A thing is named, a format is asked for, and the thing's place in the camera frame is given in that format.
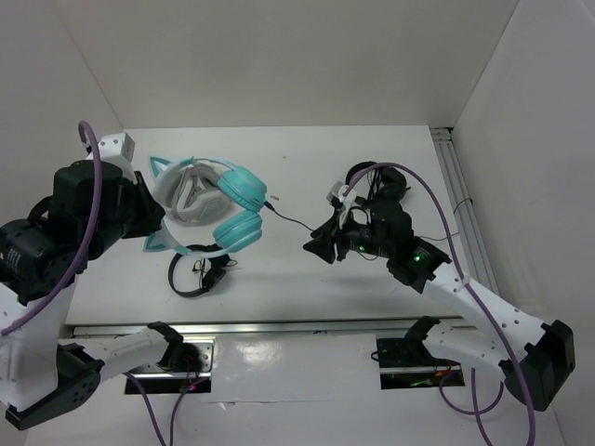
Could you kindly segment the teal cat-ear headphones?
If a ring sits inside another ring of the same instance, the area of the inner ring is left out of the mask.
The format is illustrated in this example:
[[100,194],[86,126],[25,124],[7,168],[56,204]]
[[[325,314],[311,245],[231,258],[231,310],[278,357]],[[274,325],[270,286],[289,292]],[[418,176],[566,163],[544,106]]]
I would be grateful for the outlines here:
[[[171,250],[181,256],[213,259],[237,253],[262,236],[265,183],[228,160],[189,157],[177,162],[149,158],[153,199],[165,210],[159,229],[145,239],[146,253]],[[179,242],[166,221],[185,226],[218,223],[214,248],[190,248]]]

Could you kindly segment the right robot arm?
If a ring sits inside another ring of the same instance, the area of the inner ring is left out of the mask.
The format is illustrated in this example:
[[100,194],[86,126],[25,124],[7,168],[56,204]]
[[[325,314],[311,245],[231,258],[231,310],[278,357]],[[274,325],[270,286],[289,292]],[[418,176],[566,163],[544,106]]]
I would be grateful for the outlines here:
[[350,252],[384,258],[394,279],[479,330],[464,334],[445,321],[422,317],[407,334],[410,361],[425,364],[434,357],[483,369],[516,400],[547,410],[575,369],[574,334],[566,323],[542,321],[473,280],[452,256],[414,234],[412,218],[398,202],[363,206],[366,223],[341,209],[339,201],[333,204],[333,215],[311,233],[305,251],[328,264]]

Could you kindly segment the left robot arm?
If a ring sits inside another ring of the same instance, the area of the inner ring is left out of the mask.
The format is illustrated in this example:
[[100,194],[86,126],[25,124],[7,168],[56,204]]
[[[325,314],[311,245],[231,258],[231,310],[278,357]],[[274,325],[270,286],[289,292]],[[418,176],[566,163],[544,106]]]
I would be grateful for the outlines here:
[[61,168],[53,192],[24,219],[1,228],[1,401],[6,420],[23,431],[82,406],[98,386],[154,364],[164,371],[183,360],[183,337],[157,321],[99,347],[59,342],[76,279],[121,239],[157,231],[163,208],[142,174],[91,161]]

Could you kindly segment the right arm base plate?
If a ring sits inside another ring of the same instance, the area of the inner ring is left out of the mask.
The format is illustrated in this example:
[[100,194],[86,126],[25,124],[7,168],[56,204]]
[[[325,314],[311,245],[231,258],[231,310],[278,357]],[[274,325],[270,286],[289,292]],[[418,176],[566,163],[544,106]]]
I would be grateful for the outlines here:
[[436,359],[406,338],[378,338],[370,358],[379,367],[383,390],[438,387],[445,376],[447,387],[465,386],[457,362]]

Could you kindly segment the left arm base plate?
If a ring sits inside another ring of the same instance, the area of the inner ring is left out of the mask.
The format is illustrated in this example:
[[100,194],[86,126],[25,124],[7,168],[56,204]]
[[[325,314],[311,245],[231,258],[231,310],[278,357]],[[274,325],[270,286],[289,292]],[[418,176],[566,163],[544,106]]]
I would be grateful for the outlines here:
[[190,387],[190,394],[211,392],[215,339],[203,336],[189,336],[178,362],[171,370],[156,364],[145,364],[130,373],[136,378],[148,395],[174,395]]

